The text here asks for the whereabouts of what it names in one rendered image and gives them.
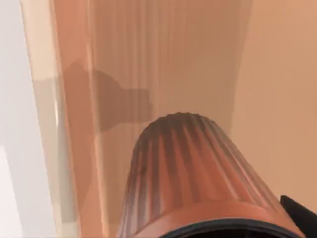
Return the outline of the ribbed terracotta plant pot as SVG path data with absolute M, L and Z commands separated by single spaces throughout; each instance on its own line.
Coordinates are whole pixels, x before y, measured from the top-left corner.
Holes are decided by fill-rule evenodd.
M 116 238 L 306 238 L 207 117 L 152 122 L 131 160 Z

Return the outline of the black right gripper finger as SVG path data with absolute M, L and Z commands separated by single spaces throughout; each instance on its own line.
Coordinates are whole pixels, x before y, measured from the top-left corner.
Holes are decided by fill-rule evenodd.
M 280 204 L 306 238 L 317 238 L 316 213 L 286 195 L 280 197 Z

